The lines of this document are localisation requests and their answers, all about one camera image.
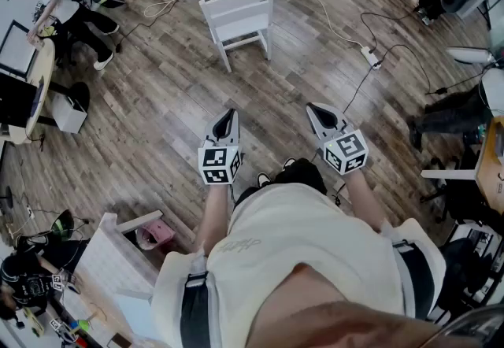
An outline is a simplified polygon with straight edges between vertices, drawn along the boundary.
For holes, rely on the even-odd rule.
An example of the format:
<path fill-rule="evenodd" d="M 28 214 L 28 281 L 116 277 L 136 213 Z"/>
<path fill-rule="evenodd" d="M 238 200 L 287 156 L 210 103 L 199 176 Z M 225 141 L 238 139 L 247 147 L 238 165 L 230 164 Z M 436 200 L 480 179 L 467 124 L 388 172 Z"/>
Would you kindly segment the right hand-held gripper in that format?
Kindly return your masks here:
<path fill-rule="evenodd" d="M 342 133 L 348 120 L 342 111 L 320 102 L 306 104 L 306 112 L 313 133 L 320 139 L 322 159 L 340 175 L 346 175 L 363 167 L 369 148 L 360 130 Z"/>

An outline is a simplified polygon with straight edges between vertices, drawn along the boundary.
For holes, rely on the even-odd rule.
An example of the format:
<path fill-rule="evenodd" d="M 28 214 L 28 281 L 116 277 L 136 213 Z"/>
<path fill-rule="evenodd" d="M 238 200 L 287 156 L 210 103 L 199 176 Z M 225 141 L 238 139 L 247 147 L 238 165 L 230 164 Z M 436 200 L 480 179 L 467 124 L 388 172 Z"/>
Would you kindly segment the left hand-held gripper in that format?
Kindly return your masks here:
<path fill-rule="evenodd" d="M 205 128 L 205 140 L 198 149 L 198 170 L 206 185 L 231 185 L 242 166 L 239 145 L 239 113 L 227 109 Z"/>

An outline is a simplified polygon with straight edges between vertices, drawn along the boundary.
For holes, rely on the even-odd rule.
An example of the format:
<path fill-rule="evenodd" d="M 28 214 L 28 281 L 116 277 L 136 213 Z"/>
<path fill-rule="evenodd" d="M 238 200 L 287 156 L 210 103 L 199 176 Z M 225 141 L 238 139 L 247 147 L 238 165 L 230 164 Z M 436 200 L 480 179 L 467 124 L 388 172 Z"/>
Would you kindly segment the person's right forearm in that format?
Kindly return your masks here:
<path fill-rule="evenodd" d="M 387 217 L 379 200 L 368 185 L 364 174 L 357 169 L 344 176 L 354 215 L 381 233 Z"/>

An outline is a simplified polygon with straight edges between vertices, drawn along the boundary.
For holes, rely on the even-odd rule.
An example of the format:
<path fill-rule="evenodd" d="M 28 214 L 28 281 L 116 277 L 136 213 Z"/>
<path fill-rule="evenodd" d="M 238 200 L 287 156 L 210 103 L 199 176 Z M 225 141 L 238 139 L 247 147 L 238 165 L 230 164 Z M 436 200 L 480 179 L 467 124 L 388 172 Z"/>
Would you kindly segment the person's left forearm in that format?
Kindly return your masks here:
<path fill-rule="evenodd" d="M 228 232 L 228 185 L 211 185 L 206 196 L 202 221 L 196 232 L 194 252 L 207 257 Z"/>

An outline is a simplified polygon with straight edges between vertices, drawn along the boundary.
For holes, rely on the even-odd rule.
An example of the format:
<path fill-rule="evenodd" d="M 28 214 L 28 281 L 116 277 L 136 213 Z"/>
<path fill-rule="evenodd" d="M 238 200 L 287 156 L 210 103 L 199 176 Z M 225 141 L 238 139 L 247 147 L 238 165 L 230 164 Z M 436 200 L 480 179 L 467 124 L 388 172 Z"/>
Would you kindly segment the person's black trousers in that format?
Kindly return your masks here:
<path fill-rule="evenodd" d="M 326 195 L 328 192 L 317 166 L 304 157 L 296 159 L 296 162 L 290 165 L 284 171 L 281 170 L 275 176 L 272 182 L 265 187 L 273 184 L 288 183 L 305 184 L 306 186 L 312 187 L 313 189 L 321 192 L 323 195 Z M 248 187 L 235 202 L 235 208 L 245 199 L 249 198 L 252 194 L 256 193 L 262 188 L 259 188 L 258 185 Z"/>

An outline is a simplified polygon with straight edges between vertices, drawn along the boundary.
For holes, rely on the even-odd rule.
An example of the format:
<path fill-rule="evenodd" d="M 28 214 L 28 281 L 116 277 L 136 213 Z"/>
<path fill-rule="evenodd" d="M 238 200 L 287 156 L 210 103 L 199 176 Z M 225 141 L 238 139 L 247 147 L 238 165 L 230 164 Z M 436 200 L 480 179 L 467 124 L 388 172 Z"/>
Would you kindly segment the white power strip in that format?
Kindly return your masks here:
<path fill-rule="evenodd" d="M 371 51 L 368 46 L 363 46 L 360 51 L 362 56 L 369 63 L 371 69 L 378 70 L 381 67 L 381 60 L 374 54 L 373 51 Z"/>

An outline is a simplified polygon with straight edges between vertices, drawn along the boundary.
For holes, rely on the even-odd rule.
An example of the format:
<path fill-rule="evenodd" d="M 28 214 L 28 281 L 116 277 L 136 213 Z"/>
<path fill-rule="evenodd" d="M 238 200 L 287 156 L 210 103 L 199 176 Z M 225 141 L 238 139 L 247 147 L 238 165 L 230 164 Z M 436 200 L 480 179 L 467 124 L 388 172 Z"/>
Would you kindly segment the person's cream t-shirt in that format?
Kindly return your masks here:
<path fill-rule="evenodd" d="M 161 339 L 171 348 L 244 348 L 261 305 L 296 265 L 349 302 L 417 319 L 432 311 L 446 271 L 414 219 L 378 233 L 305 184 L 267 186 L 236 207 L 207 257 L 167 255 L 152 301 Z"/>

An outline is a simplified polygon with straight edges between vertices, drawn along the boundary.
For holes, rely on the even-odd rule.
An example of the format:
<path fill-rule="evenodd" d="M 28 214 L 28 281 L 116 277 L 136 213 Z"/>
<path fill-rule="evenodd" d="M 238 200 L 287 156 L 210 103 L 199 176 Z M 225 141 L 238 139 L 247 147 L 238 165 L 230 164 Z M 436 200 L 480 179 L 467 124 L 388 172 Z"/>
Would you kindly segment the white box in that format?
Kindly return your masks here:
<path fill-rule="evenodd" d="M 63 94 L 53 96 L 51 113 L 60 131 L 77 134 L 87 118 L 87 112 L 77 101 Z"/>

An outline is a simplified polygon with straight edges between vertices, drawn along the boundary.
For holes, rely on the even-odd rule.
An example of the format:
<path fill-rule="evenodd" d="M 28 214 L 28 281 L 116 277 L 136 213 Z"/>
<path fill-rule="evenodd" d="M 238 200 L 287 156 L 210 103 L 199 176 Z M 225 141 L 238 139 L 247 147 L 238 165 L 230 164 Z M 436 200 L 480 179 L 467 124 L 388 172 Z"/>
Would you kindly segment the wooden desk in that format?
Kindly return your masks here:
<path fill-rule="evenodd" d="M 497 127 L 504 127 L 504 116 L 494 117 L 487 126 L 484 143 L 476 165 L 476 183 L 487 204 L 504 213 L 504 164 L 495 152 Z"/>

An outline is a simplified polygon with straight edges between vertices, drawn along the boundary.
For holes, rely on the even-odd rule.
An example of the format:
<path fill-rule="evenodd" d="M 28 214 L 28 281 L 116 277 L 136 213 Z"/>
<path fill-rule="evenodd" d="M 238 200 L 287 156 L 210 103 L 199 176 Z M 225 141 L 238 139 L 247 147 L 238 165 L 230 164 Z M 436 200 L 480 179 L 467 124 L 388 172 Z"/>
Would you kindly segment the round beige side table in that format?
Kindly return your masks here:
<path fill-rule="evenodd" d="M 39 98 L 35 103 L 35 110 L 28 118 L 25 127 L 8 125 L 8 133 L 0 132 L 0 141 L 14 144 L 31 143 L 32 132 L 37 124 L 45 124 L 57 127 L 51 113 L 53 96 L 63 94 L 77 100 L 87 112 L 90 102 L 90 90 L 84 82 L 74 83 L 71 87 L 65 87 L 52 80 L 55 64 L 55 46 L 49 39 L 43 40 L 43 45 L 38 49 L 33 65 L 28 73 L 27 83 L 40 89 Z"/>

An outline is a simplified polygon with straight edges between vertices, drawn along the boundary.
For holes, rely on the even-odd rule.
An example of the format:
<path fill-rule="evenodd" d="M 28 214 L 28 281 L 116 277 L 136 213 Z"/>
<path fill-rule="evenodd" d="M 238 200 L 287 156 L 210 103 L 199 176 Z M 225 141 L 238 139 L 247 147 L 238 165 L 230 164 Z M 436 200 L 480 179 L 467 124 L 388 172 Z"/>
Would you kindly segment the black box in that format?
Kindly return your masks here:
<path fill-rule="evenodd" d="M 37 87 L 0 72 L 0 124 L 25 127 Z"/>

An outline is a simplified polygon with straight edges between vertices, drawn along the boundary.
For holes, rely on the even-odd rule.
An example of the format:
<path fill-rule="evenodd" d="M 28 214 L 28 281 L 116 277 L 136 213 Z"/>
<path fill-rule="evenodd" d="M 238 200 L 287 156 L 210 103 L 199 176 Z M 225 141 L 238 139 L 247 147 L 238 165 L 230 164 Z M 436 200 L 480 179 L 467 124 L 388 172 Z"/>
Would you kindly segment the person's eyeglasses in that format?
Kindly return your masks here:
<path fill-rule="evenodd" d="M 504 348 L 504 303 L 461 315 L 418 348 Z"/>

